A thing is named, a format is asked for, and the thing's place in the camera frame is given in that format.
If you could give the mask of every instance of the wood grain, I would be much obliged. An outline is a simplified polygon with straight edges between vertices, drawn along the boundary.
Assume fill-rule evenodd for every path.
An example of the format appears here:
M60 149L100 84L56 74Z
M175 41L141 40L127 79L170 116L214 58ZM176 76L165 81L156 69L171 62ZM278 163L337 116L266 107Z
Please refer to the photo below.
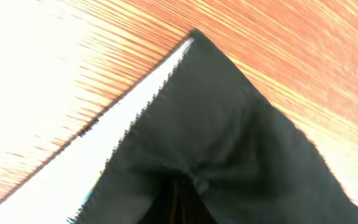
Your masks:
M10 164L0 159L0 199L196 27L317 145L358 204L357 0L39 4L51 15L42 24L76 30L59 34L75 43L76 54L59 58L75 68L70 106L29 150L0 151Z

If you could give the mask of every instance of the white strip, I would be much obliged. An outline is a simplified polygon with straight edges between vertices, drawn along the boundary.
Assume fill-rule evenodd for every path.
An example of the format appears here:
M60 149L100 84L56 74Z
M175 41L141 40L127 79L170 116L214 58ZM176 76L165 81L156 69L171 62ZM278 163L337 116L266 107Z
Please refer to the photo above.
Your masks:
M75 213L99 179L99 172L131 122L163 87L192 41L185 41L161 66L100 117L92 130L82 138L76 138L2 203L0 223L67 223L67 217Z

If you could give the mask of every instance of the black cloth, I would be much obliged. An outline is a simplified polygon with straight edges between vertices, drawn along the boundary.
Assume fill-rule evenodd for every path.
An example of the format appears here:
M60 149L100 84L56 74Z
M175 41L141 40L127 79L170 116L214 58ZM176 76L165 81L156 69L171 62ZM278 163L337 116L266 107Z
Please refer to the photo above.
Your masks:
M358 223L315 146L202 33L190 37L77 223Z

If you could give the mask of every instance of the black fabric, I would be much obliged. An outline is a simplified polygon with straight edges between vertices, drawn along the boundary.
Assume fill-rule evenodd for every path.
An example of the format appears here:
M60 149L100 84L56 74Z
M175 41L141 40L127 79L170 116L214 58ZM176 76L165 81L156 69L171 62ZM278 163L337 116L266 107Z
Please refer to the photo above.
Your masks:
M358 223L315 146L202 33L190 37L77 223L139 223L177 173L216 223Z

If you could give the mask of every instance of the dark edge line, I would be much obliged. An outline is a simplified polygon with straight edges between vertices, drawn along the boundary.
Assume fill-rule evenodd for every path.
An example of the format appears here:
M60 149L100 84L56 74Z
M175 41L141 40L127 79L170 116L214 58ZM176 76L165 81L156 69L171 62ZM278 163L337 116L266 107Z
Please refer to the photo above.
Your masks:
M48 165L56 156L62 153L66 147L68 147L77 137L84 136L92 127L98 123L99 118L102 117L105 112L110 110L116 103L122 100L130 91L132 91L139 83L141 83L145 78L147 78L156 68L161 66L167 58L169 58L179 47L189 38L197 38L199 36L203 36L203 34L198 29L192 29L188 32L188 34L182 38L179 43L172 48L168 54L164 56L157 64L155 64L146 74L140 78L137 82L135 82L131 87L129 87L123 94L114 99L109 105L107 105L98 115L96 115L84 128L79 130L74 136L72 136L64 145L60 147L60 149L56 150L48 159L46 159L38 168L36 168L30 175L28 175L20 184L15 186L8 194L6 194L2 199L0 199L0 205L4 203L12 194L14 194L19 188L21 188L25 183L27 183L33 176L37 175L40 170L42 170L46 165Z

